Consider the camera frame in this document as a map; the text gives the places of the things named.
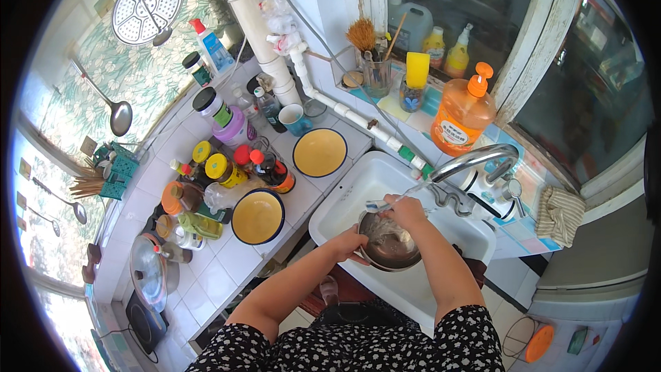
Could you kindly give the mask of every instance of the black and white dress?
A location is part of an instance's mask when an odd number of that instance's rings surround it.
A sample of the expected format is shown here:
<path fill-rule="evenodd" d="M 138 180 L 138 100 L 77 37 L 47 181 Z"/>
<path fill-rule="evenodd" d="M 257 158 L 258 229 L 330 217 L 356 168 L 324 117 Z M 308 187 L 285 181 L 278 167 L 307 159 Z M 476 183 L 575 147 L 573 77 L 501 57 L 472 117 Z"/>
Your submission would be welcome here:
<path fill-rule="evenodd" d="M 504 372 L 498 335 L 486 308 L 452 310 L 434 339 L 407 326 L 313 323 L 269 340 L 245 324 L 222 327 L 187 372 L 207 371 Z"/>

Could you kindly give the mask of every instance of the mug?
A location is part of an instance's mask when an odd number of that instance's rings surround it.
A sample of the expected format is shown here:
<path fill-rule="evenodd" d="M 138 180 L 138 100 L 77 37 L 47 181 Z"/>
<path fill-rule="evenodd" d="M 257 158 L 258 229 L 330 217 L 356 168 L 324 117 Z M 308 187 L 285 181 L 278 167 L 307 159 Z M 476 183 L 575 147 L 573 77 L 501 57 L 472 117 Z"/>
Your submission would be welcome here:
<path fill-rule="evenodd" d="M 313 126 L 312 121 L 305 117 L 303 107 L 297 103 L 282 108 L 277 118 L 294 136 L 303 136 Z"/>

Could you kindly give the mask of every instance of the metal bowl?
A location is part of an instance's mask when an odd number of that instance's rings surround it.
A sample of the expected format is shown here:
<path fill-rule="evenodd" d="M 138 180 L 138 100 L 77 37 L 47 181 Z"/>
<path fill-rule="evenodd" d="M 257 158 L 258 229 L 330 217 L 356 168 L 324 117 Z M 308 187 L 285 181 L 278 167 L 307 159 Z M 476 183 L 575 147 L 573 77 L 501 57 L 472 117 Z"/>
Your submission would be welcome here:
<path fill-rule="evenodd" d="M 369 238 L 367 247 L 360 246 L 360 254 L 377 269 L 402 271 L 413 267 L 422 258 L 409 232 L 392 219 L 363 212 L 358 221 L 358 232 Z"/>

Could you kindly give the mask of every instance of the yellow bottle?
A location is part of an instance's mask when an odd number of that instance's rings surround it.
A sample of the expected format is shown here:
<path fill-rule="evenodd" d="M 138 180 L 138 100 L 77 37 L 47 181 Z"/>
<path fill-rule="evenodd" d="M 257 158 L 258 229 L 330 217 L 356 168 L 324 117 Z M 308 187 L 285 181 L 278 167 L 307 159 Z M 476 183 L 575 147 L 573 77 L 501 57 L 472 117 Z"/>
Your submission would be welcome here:
<path fill-rule="evenodd" d="M 422 52 L 429 54 L 429 66 L 441 69 L 443 55 L 445 54 L 445 43 L 443 42 L 443 28 L 434 26 L 432 34 L 422 43 Z"/>
<path fill-rule="evenodd" d="M 445 67 L 443 70 L 452 78 L 463 78 L 463 73 L 468 66 L 468 35 L 473 29 L 473 25 L 468 23 L 459 35 L 457 44 L 448 51 L 448 57 L 445 58 Z"/>
<path fill-rule="evenodd" d="M 496 104 L 486 93 L 486 79 L 493 76 L 494 70 L 485 62 L 477 62 L 475 71 L 477 75 L 471 80 L 452 79 L 445 84 L 430 131 L 434 144 L 452 156 L 470 151 L 496 118 Z"/>

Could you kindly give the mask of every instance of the purple container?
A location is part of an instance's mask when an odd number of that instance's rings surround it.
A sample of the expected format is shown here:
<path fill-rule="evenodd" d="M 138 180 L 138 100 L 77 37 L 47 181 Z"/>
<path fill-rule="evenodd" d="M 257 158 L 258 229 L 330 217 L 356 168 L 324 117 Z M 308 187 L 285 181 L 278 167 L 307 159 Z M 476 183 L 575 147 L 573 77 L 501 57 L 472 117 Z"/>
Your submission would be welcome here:
<path fill-rule="evenodd" d="M 233 113 L 229 123 L 225 127 L 221 127 L 220 124 L 214 121 L 211 125 L 211 132 L 219 141 L 235 150 L 239 145 L 247 144 L 255 139 L 257 131 L 238 107 L 230 107 L 229 109 Z"/>

